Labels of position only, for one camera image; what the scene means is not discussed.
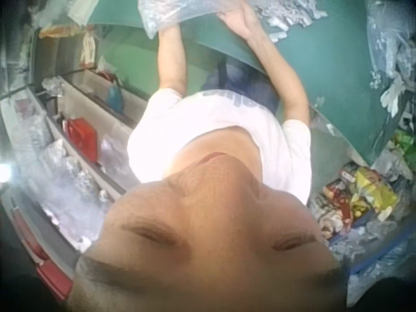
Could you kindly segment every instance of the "snack package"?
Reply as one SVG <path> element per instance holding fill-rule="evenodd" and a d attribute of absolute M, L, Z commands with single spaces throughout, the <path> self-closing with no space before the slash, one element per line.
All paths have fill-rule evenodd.
<path fill-rule="evenodd" d="M 391 186 L 374 170 L 348 163 L 341 169 L 343 181 L 349 183 L 351 193 L 364 197 L 377 213 L 391 211 L 399 198 Z"/>
<path fill-rule="evenodd" d="M 330 202 L 340 210 L 343 222 L 342 232 L 348 233 L 351 229 L 353 216 L 350 209 L 351 196 L 346 189 L 345 184 L 340 179 L 335 180 L 324 187 L 323 193 Z"/>
<path fill-rule="evenodd" d="M 354 220 L 361 218 L 367 212 L 370 211 L 371 205 L 358 194 L 354 194 L 350 200 L 351 212 L 354 215 Z"/>

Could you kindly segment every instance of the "hand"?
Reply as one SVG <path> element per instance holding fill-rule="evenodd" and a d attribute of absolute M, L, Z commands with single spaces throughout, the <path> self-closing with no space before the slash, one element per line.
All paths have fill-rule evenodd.
<path fill-rule="evenodd" d="M 238 9 L 229 12 L 220 12 L 217 16 L 228 28 L 246 41 L 258 32 L 264 31 L 254 9 L 246 0 L 240 1 L 240 7 Z"/>

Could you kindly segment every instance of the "red container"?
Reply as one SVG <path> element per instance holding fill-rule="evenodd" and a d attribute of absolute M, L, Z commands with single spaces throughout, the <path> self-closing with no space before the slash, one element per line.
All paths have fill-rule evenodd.
<path fill-rule="evenodd" d="M 86 158 L 97 162 L 97 131 L 84 118 L 68 120 L 68 136 Z"/>

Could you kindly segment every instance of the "closed eye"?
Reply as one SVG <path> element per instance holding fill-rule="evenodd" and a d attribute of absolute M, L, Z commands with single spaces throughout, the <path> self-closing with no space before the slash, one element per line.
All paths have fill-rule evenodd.
<path fill-rule="evenodd" d="M 169 231 L 148 224 L 147 222 L 144 223 L 145 224 L 137 224 L 135 226 L 124 224 L 122 229 L 134 233 L 148 241 L 156 242 L 157 244 L 173 246 L 177 243 L 176 236 L 173 233 L 169 233 Z"/>
<path fill-rule="evenodd" d="M 278 252 L 284 252 L 316 241 L 317 238 L 314 235 L 297 234 L 290 237 L 284 237 L 281 240 L 278 240 L 277 242 L 275 242 L 272 248 Z"/>

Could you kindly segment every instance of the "packaged food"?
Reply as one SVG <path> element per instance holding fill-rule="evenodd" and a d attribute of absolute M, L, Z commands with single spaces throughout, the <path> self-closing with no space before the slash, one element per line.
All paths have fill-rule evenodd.
<path fill-rule="evenodd" d="M 386 209 L 393 209 L 398 203 L 398 196 L 374 170 L 361 167 L 356 172 L 355 191 L 365 197 L 374 210 L 379 213 Z"/>
<path fill-rule="evenodd" d="M 353 221 L 353 216 L 350 210 L 351 195 L 346 189 L 344 182 L 340 179 L 326 185 L 323 193 L 329 201 L 341 212 L 341 219 L 343 222 L 343 233 L 347 233 Z"/>
<path fill-rule="evenodd" d="M 370 211 L 371 205 L 367 200 L 365 200 L 364 197 L 355 193 L 351 197 L 350 208 L 352 214 L 354 215 L 354 220 L 357 220 Z"/>

